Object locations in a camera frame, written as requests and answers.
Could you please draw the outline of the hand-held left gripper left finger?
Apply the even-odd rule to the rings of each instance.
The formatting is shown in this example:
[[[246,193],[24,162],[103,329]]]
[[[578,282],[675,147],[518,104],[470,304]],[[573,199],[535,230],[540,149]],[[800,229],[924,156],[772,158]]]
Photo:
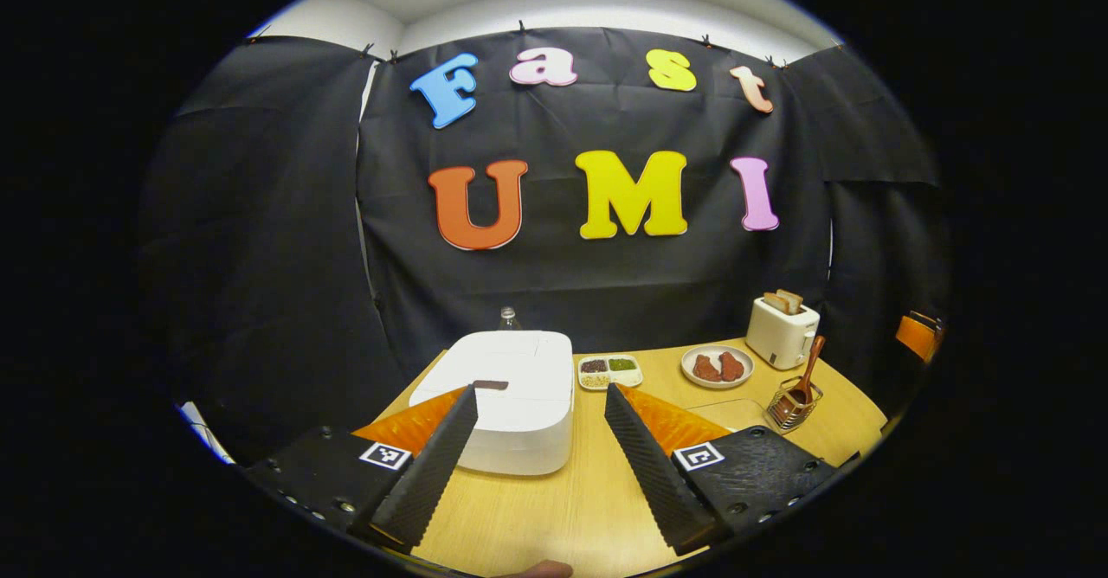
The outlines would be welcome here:
[[[320,426],[245,473],[330,530],[409,553],[420,545],[478,421],[468,384],[356,432]]]

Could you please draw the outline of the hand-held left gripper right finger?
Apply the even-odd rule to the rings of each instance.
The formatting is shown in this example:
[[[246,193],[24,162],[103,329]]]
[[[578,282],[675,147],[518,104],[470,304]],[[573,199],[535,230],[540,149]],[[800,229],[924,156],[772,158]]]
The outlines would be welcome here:
[[[763,425],[728,431],[638,388],[607,388],[604,416],[678,555],[765,530],[838,472]]]

